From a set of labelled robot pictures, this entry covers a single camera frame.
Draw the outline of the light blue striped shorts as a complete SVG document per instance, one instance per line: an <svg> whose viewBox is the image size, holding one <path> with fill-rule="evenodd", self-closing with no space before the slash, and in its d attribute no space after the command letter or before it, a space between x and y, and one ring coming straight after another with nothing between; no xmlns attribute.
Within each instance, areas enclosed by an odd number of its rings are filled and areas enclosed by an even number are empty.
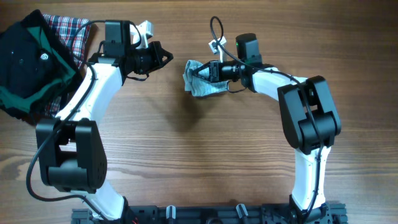
<svg viewBox="0 0 398 224"><path fill-rule="evenodd" d="M204 97L215 93L227 91L227 81L211 83L199 77L193 76L193 71L203 64L196 60L188 60L183 73L185 91L194 97Z"/></svg>

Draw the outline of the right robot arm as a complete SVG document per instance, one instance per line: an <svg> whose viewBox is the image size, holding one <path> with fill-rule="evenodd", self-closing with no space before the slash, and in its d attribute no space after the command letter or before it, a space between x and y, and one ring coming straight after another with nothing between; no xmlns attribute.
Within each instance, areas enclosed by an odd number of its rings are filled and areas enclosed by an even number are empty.
<svg viewBox="0 0 398 224"><path fill-rule="evenodd" d="M207 63L189 61L185 77L192 80L188 90L194 96L207 96L228 90L230 82L240 81L254 93L275 99L279 104L282 129L295 151L295 183L290 209L296 223L320 218L325 204L323 185L328 155L341 132L338 115L327 81L322 76L295 77L264 64L254 33L236 37L238 56L227 61L225 37L209 43L219 60Z"/></svg>

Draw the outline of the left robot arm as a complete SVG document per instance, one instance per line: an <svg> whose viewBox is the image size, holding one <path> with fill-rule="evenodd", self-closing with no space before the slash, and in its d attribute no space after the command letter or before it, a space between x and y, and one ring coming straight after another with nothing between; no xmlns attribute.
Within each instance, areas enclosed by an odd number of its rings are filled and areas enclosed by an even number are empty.
<svg viewBox="0 0 398 224"><path fill-rule="evenodd" d="M80 199L92 223L137 223L128 201L107 181L106 153L98 125L126 79L145 81L173 58L152 40L154 27L144 21L105 21L105 38L85 61L85 78L73 98L52 119L36 127L42 182L62 200Z"/></svg>

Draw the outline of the red plaid folded garment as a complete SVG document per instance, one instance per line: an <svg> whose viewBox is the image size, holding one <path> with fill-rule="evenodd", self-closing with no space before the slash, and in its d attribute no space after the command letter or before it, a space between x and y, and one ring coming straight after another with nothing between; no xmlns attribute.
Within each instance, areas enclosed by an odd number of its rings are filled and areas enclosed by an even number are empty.
<svg viewBox="0 0 398 224"><path fill-rule="evenodd" d="M78 33L76 32L81 26L88 23L89 19L50 14L44 14L43 17L64 46L72 50L73 54L79 58L86 57L85 47L90 34L90 26L86 26ZM66 105L73 92L74 90L68 90L61 96L54 98L45 106L44 115L54 117Z"/></svg>

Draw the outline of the black green folded garment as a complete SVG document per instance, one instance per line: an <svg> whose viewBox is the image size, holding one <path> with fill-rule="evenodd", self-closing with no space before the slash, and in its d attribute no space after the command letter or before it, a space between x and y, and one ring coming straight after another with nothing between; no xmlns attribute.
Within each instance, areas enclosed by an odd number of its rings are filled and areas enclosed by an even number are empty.
<svg viewBox="0 0 398 224"><path fill-rule="evenodd" d="M36 9L1 32L1 110L16 119L43 113L83 79L71 52Z"/></svg>

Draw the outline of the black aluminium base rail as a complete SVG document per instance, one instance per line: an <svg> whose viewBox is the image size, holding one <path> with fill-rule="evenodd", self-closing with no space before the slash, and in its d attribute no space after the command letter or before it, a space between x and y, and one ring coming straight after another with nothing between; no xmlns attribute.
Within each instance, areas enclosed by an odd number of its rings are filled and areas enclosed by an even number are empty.
<svg viewBox="0 0 398 224"><path fill-rule="evenodd" d="M229 207L131 206L131 223L298 223L298 214L287 203ZM307 223L348 223L346 205L324 203L311 211Z"/></svg>

